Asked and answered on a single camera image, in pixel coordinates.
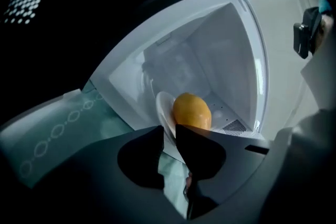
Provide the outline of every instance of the yellow fruit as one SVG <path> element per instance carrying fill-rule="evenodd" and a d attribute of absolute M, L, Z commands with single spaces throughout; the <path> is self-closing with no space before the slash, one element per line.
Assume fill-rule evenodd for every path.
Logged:
<path fill-rule="evenodd" d="M 205 130 L 211 128 L 211 111 L 202 98 L 191 93 L 182 93 L 173 105 L 173 115 L 178 124 L 190 125 Z"/>

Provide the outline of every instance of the lemon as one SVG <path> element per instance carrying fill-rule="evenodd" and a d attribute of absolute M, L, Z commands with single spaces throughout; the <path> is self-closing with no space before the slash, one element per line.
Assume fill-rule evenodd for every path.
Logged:
<path fill-rule="evenodd" d="M 173 104 L 173 115 L 178 124 L 205 130 L 211 128 L 211 111 L 204 100 L 191 93 L 182 93 Z"/>

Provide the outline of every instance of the white plate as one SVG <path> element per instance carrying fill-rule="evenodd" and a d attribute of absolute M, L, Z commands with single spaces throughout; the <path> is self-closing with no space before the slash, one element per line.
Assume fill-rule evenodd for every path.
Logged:
<path fill-rule="evenodd" d="M 175 120 L 173 116 L 173 104 L 175 98 L 167 92 L 159 92 L 156 96 L 156 111 L 164 132 L 169 140 L 176 145 Z"/>

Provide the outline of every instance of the white wall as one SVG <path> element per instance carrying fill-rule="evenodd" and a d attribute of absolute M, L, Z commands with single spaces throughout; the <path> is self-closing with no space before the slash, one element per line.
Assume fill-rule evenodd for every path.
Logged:
<path fill-rule="evenodd" d="M 261 133 L 274 139 L 277 132 L 313 114 L 317 104 L 300 74 L 310 58 L 293 50 L 293 24 L 318 0 L 250 0 L 261 26 L 269 64 L 269 92 Z"/>

